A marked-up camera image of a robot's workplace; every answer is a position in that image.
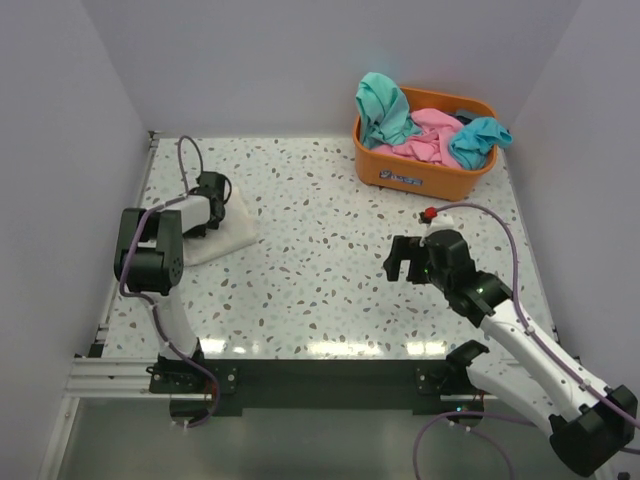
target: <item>basket label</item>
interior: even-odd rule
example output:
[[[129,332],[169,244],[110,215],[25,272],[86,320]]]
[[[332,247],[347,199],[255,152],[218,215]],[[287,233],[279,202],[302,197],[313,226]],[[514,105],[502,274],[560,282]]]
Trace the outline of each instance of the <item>basket label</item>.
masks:
[[[381,170],[380,178],[384,180],[395,180],[396,182],[408,183],[409,185],[422,185],[422,180],[419,178],[403,177],[402,175],[396,175],[391,170]]]

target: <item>white wall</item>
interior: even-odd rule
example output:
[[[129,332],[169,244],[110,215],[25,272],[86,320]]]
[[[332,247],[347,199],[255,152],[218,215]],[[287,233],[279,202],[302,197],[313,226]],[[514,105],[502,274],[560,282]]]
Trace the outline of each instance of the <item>white wall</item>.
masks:
[[[582,2],[509,157],[561,339],[640,396],[638,18],[633,0]],[[640,474],[638,459],[621,461]]]
[[[509,124],[580,0],[83,0],[149,128],[347,133],[369,70]]]
[[[0,3],[0,478],[35,478],[146,132],[79,0]]]

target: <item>orange plastic basket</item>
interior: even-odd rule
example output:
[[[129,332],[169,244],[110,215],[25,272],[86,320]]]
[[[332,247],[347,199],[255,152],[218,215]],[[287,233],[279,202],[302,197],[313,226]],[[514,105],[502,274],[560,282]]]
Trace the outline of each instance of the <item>orange plastic basket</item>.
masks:
[[[455,112],[464,108],[484,117],[496,116],[489,105],[479,100],[418,88],[401,88],[407,96],[411,111],[431,107],[443,112]],[[378,185],[451,201],[466,197],[480,177],[493,168],[498,155],[498,149],[494,146],[489,152],[484,168],[458,170],[374,153],[360,143],[359,116],[353,126],[353,143],[356,146],[356,172],[360,180],[367,185]]]

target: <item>pink towel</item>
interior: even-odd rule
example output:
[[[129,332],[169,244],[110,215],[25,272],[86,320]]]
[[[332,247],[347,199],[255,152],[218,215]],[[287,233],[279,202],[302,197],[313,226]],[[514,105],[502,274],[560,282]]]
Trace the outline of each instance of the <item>pink towel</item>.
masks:
[[[376,153],[412,158],[451,168],[462,168],[449,153],[449,141],[463,125],[457,119],[435,108],[423,108],[411,113],[411,119],[422,128],[422,135],[409,137],[401,145],[380,145]]]

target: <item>terrazzo tabletop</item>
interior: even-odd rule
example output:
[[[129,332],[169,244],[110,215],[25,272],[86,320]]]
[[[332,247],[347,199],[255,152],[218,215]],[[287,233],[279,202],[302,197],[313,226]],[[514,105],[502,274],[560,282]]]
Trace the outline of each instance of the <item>terrazzo tabletop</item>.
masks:
[[[208,358],[443,358],[470,339],[510,358],[451,311],[434,287],[386,281],[382,262],[392,236],[421,235],[417,212],[446,202],[364,185],[346,137],[197,140],[205,170],[224,173],[239,187],[259,238],[185,269],[182,300]],[[195,185],[198,160],[188,142],[183,148]],[[162,139],[142,206],[182,188],[176,140]],[[502,153],[469,201],[509,222],[520,254],[522,301],[551,333]],[[510,283],[511,255],[500,227],[475,210],[450,214],[478,268]],[[140,301],[116,295],[108,324],[103,357],[155,358],[157,340]]]

